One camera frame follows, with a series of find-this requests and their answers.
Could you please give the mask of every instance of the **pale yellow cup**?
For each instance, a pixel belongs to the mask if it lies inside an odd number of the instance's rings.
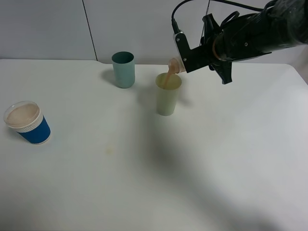
[[[182,80],[178,75],[172,74],[164,88],[167,73],[156,77],[157,86],[156,111],[162,116],[172,115],[177,104]]]

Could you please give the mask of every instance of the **blue paper cup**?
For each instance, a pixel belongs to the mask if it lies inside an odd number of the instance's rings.
[[[3,119],[8,127],[30,143],[44,143],[51,135],[43,113],[34,102],[22,101],[12,105],[5,111]]]
[[[120,88],[130,88],[135,83],[135,61],[132,53],[121,51],[112,56],[112,66],[116,84]]]

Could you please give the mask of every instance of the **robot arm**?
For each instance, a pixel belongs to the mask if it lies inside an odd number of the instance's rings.
[[[201,45],[190,49],[174,19],[174,41],[186,71],[209,66],[223,84],[232,82],[232,62],[308,44],[308,0],[272,0],[259,13],[229,15],[219,26],[212,14],[203,17]]]

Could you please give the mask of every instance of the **clear plastic lid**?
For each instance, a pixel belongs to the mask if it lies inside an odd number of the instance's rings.
[[[178,74],[186,71],[182,59],[178,56],[169,60],[169,71],[173,74]]]
[[[32,101],[21,101],[10,106],[4,113],[4,122],[13,128],[30,125],[39,115],[39,106]]]

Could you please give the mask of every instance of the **paper cup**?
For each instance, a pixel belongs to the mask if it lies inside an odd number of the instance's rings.
[[[157,96],[156,110],[162,116],[173,114],[177,104],[182,80],[178,75],[171,75],[166,88],[163,89],[167,74],[162,73],[156,77]]]
[[[51,135],[50,128],[39,106],[31,101],[18,102],[4,113],[4,122],[27,141],[41,144]]]

